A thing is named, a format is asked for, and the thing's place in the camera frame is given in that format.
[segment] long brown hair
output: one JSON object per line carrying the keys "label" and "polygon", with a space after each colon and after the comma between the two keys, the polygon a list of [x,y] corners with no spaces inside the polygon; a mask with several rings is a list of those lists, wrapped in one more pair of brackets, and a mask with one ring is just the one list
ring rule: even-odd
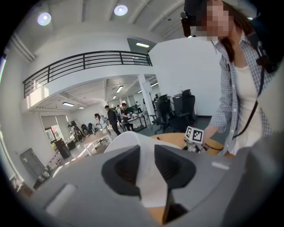
{"label": "long brown hair", "polygon": [[[235,9],[233,6],[226,2],[223,2],[223,4],[224,10],[227,10],[229,12],[229,15],[234,17],[235,25],[243,30],[246,36],[253,32],[253,27],[251,26],[248,18],[242,12]],[[228,38],[224,38],[221,40],[221,43],[224,45],[228,53],[230,62],[233,62],[235,60],[235,51],[230,40]]]}

